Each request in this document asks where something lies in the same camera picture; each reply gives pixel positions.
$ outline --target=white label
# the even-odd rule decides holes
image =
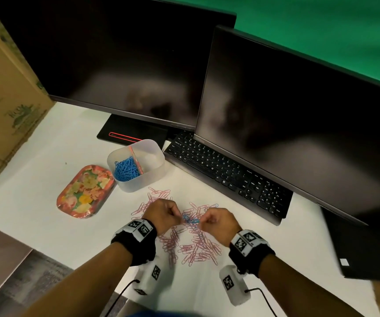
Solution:
[[[342,266],[349,266],[349,262],[346,258],[340,258],[340,263]]]

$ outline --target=black wristband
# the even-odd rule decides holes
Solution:
[[[229,257],[241,274],[249,272],[257,276],[262,261],[269,254],[275,255],[275,252],[252,230],[238,232],[230,242]]]
[[[150,220],[136,219],[119,229],[111,243],[122,244],[133,256],[131,266],[139,266],[155,258],[156,237],[157,230]]]

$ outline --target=plastic container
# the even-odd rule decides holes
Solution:
[[[165,156],[158,144],[150,139],[130,145],[134,151],[143,174],[129,181],[117,181],[118,186],[125,192],[135,192],[165,175]],[[123,161],[132,156],[129,147],[124,147],[111,152],[108,156],[108,166],[111,172],[115,172],[115,161]]]
[[[94,215],[115,186],[112,173],[91,164],[82,168],[56,199],[59,210],[75,218]]]

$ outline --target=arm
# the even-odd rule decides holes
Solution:
[[[165,199],[153,202],[142,218],[155,225],[158,236],[182,220],[176,203]],[[131,261],[132,255],[123,245],[110,244],[56,284],[22,317],[99,316]]]
[[[224,208],[209,208],[199,225],[225,247],[242,230],[234,215]],[[274,255],[263,259],[258,277],[288,317],[362,316]]]

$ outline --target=hand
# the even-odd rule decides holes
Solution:
[[[225,208],[209,208],[200,218],[199,228],[225,247],[229,247],[233,237],[242,230],[234,215]]]
[[[183,219],[177,204],[167,199],[152,202],[141,218],[148,219],[155,225],[158,236],[166,233],[172,226],[181,224]]]

